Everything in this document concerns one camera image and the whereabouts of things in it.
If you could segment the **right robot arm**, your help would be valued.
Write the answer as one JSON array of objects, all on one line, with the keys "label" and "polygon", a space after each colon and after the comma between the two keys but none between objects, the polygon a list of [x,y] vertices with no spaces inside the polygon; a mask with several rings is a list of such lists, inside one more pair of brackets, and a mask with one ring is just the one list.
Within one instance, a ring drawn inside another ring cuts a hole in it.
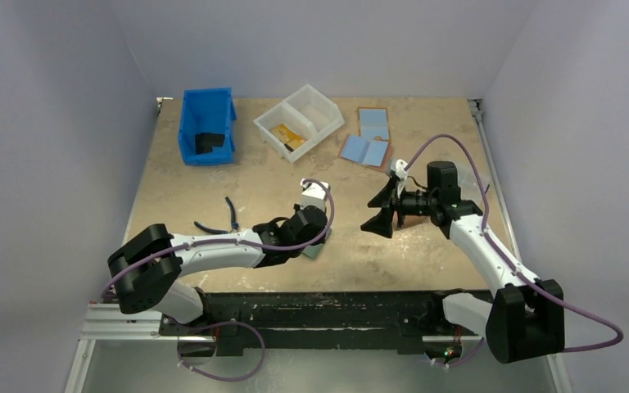
[{"label": "right robot arm", "polygon": [[462,198],[454,163],[428,163],[428,185],[414,192],[405,188],[407,165],[404,160],[391,165],[387,184],[368,203],[379,212],[361,230],[390,238],[406,217],[428,217],[468,257],[492,295],[491,302],[462,290],[434,296],[427,311],[429,327],[439,333],[456,325],[467,328],[484,339],[502,364],[562,351],[562,287],[553,279],[540,279],[492,239],[484,211]]}]

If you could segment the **green card holder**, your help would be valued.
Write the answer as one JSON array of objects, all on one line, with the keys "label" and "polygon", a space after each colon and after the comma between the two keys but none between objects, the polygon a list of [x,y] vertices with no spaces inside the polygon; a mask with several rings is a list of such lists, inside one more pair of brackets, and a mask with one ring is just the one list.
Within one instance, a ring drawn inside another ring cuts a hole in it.
[{"label": "green card holder", "polygon": [[326,244],[326,241],[331,236],[331,233],[332,233],[332,229],[329,229],[326,232],[325,236],[317,244],[307,246],[302,251],[301,254],[310,260],[315,260],[317,256],[319,255],[319,253],[321,252],[321,250],[324,248],[324,245]]}]

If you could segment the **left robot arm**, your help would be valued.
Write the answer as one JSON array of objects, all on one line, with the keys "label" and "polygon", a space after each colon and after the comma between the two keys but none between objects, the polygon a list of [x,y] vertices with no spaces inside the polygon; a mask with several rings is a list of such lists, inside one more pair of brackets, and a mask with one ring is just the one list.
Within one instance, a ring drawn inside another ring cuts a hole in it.
[{"label": "left robot arm", "polygon": [[240,232],[210,236],[170,233],[152,224],[120,249],[107,264],[122,314],[158,311],[200,335],[211,324],[204,294],[179,279],[215,269],[258,269],[283,264],[311,244],[322,242],[328,218],[316,206],[297,207],[280,217]]}]

